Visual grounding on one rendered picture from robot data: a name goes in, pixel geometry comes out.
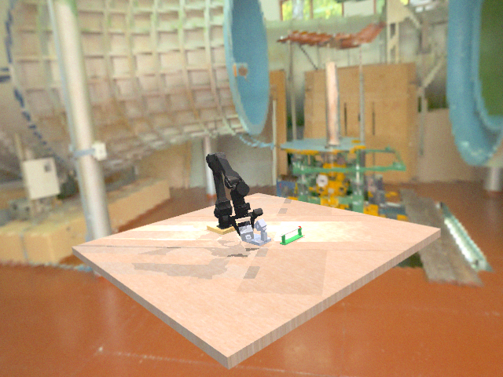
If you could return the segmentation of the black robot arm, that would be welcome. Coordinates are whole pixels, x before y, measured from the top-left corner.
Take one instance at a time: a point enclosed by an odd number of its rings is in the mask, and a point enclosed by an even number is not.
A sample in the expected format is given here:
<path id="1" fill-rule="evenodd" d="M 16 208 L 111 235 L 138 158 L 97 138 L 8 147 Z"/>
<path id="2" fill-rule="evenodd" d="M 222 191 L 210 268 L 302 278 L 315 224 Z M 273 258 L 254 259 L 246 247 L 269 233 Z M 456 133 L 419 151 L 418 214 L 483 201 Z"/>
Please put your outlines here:
<path id="1" fill-rule="evenodd" d="M 244 199 L 244 197 L 249 193 L 250 188 L 247 184 L 245 184 L 245 181 L 240 177 L 240 175 L 231 168 L 224 152 L 207 154 L 206 161 L 213 173 L 217 195 L 214 210 L 214 216 L 218 219 L 218 225 L 216 226 L 220 229 L 227 229 L 232 227 L 232 225 L 229 225 L 229 223 L 223 224 L 222 216 L 232 215 L 233 207 L 230 201 L 226 198 L 224 184 L 228 189 L 231 189 L 230 195 L 232 202 Z M 224 174 L 225 177 L 224 183 L 222 174 Z M 236 215 L 246 214 L 249 210 L 251 210 L 250 203 L 242 202 L 241 205 L 235 205 L 234 210 Z"/>

